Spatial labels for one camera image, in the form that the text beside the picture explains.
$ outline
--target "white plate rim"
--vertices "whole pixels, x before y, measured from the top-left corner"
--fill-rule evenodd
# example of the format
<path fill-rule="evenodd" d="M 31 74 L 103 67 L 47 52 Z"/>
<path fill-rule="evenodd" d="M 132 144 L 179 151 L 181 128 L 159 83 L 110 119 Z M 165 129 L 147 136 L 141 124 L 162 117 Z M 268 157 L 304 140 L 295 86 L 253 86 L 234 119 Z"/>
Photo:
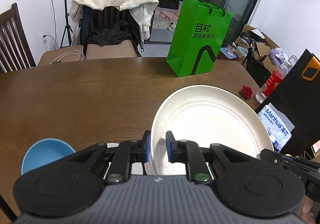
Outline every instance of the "white plate rim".
<path fill-rule="evenodd" d="M 224 90 L 224 89 L 222 89 L 222 88 L 219 88 L 219 87 L 215 87 L 215 86 L 211 86 L 211 85 L 190 85 L 190 86 L 187 86 L 187 87 L 184 87 L 184 88 L 181 88 L 181 89 L 179 89 L 179 90 L 177 90 L 177 91 L 175 91 L 175 92 L 173 92 L 170 96 L 168 96 L 164 101 L 163 101 L 163 103 L 160 105 L 160 107 L 159 107 L 159 109 L 158 109 L 158 111 L 157 111 L 157 113 L 156 113 L 156 115 L 155 115 L 155 117 L 154 117 L 154 119 L 153 119 L 153 122 L 152 122 L 152 127 L 151 127 L 151 134 L 150 134 L 150 138 L 151 138 L 151 140 L 150 140 L 150 158 L 149 158 L 149 160 L 151 161 L 151 163 L 152 163 L 152 167 L 153 167 L 153 170 L 154 170 L 154 172 L 155 172 L 155 174 L 156 175 L 158 175 L 158 171 L 157 171 L 157 169 L 156 169 L 156 166 L 155 166 L 155 163 L 154 163 L 154 153 L 153 153 L 153 151 L 154 151 L 154 147 L 153 147 L 153 142 L 152 142 L 152 137 L 153 137 L 153 134 L 154 134 L 154 128 L 155 128 L 155 125 L 156 125 L 156 120 L 157 120 L 157 118 L 158 118 L 158 116 L 159 116 L 159 114 L 160 114 L 160 112 L 161 112 L 161 109 L 163 108 L 163 106 L 166 104 L 166 102 L 173 96 L 173 95 L 175 95 L 175 94 L 177 94 L 178 92 L 181 92 L 181 91 L 183 91 L 183 90 L 185 90 L 185 89 L 188 89 L 188 88 L 194 88 L 194 87 L 211 87 L 211 88 L 214 88 L 214 89 L 219 89 L 219 90 L 222 90 L 223 92 L 226 92 L 226 93 L 228 93 L 228 94 L 231 94 L 231 95 L 233 95 L 234 97 L 236 97 L 236 98 L 238 98 L 242 103 L 244 103 L 251 111 L 253 111 L 254 113 L 255 113 L 255 111 L 246 103 L 246 102 L 244 102 L 243 100 L 241 100 L 238 96 L 236 96 L 236 95 L 234 95 L 233 93 L 231 93 L 231 92 L 229 92 L 229 91 L 226 91 L 226 90 Z"/>

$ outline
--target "pink blanket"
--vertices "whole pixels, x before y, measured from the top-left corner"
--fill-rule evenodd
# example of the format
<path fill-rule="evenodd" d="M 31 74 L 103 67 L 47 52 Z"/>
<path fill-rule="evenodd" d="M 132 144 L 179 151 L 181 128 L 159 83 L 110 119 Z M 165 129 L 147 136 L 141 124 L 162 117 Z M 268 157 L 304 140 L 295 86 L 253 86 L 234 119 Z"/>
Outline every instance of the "pink blanket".
<path fill-rule="evenodd" d="M 165 19 L 168 19 L 169 21 L 177 21 L 179 18 L 179 13 L 180 11 L 176 11 L 176 12 L 170 12 L 170 11 L 166 11 L 163 10 L 160 12 L 160 16 L 162 16 Z"/>

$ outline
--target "red rose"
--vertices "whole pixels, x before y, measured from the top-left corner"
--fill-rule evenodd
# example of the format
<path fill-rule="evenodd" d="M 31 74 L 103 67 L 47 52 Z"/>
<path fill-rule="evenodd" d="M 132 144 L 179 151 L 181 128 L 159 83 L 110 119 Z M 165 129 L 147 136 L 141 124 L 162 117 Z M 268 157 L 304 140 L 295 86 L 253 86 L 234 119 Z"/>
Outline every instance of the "red rose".
<path fill-rule="evenodd" d="M 252 90 L 249 86 L 243 86 L 242 89 L 239 91 L 240 96 L 245 100 L 250 100 L 252 97 Z"/>

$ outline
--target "green paper bag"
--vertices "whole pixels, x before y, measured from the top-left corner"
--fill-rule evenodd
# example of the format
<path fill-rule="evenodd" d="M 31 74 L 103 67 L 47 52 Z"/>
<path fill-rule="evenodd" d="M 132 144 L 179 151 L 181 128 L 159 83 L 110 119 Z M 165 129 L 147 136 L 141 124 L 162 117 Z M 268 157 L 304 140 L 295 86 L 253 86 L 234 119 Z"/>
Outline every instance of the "green paper bag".
<path fill-rule="evenodd" d="M 213 4 L 183 0 L 167 57 L 178 77 L 211 71 L 231 17 Z"/>

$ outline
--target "red label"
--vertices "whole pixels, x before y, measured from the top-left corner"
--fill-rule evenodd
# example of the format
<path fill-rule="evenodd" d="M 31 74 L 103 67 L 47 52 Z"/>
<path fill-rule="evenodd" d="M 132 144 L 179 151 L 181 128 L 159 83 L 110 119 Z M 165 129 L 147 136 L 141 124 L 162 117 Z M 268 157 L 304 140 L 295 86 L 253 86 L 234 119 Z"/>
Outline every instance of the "red label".
<path fill-rule="evenodd" d="M 273 71 L 271 76 L 261 88 L 263 94 L 268 97 L 271 92 L 273 92 L 273 90 L 279 85 L 279 83 L 281 83 L 282 79 L 283 76 L 279 71 Z"/>

